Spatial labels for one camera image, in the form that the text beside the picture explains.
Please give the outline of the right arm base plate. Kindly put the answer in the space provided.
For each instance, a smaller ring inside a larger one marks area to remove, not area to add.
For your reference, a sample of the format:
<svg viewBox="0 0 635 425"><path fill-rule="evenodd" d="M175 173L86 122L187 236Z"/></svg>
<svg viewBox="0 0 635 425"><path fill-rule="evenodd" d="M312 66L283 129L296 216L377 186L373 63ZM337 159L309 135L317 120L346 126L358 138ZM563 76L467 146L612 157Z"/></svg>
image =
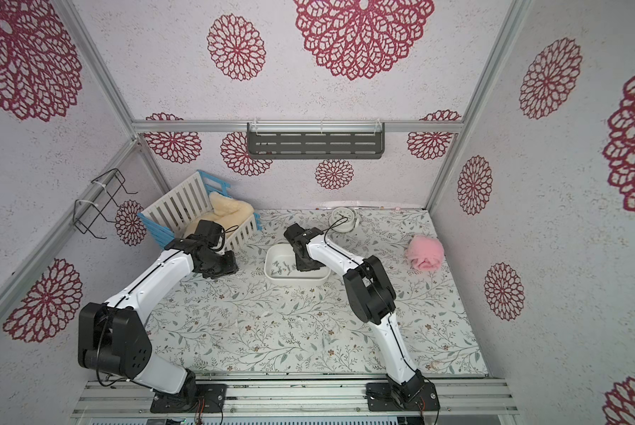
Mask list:
<svg viewBox="0 0 635 425"><path fill-rule="evenodd" d="M441 403L434 384L423 382L417 388L391 382L369 382L365 399L370 412L438 412Z"/></svg>

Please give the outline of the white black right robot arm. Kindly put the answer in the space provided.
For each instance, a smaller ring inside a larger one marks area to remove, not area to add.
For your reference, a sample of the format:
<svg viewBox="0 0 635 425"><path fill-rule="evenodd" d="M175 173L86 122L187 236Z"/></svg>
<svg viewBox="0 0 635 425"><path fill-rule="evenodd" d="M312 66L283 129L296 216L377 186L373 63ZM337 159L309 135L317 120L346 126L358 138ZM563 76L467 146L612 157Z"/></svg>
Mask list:
<svg viewBox="0 0 635 425"><path fill-rule="evenodd" d="M383 355L391 398L401 407L417 401L426 379L404 343L395 312L397 294L381 261L338 246L326 229L295 223L284 237L293 249L298 270L327 267L342 278L352 312L370 326Z"/></svg>

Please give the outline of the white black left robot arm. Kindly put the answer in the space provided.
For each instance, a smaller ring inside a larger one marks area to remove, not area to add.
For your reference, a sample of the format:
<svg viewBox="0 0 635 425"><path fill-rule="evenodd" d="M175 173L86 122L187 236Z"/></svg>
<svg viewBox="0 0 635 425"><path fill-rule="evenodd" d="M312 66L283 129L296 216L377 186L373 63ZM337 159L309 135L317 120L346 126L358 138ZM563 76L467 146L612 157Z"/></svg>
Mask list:
<svg viewBox="0 0 635 425"><path fill-rule="evenodd" d="M154 352L146 323L157 305L190 274L218 278L235 274L234 252L225 249L226 229L199 221L195 232L174 238L159 257L123 290L89 303L78 316L78 364L191 404L195 374Z"/></svg>

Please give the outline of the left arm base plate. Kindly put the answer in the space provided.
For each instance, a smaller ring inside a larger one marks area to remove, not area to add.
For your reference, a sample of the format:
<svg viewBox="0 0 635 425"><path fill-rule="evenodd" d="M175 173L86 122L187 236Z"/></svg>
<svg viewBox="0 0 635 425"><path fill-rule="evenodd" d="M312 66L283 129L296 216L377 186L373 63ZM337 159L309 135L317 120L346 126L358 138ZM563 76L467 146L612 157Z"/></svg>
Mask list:
<svg viewBox="0 0 635 425"><path fill-rule="evenodd" d="M225 405L226 384L186 385L178 394L157 391L149 409L151 414L221 413Z"/></svg>

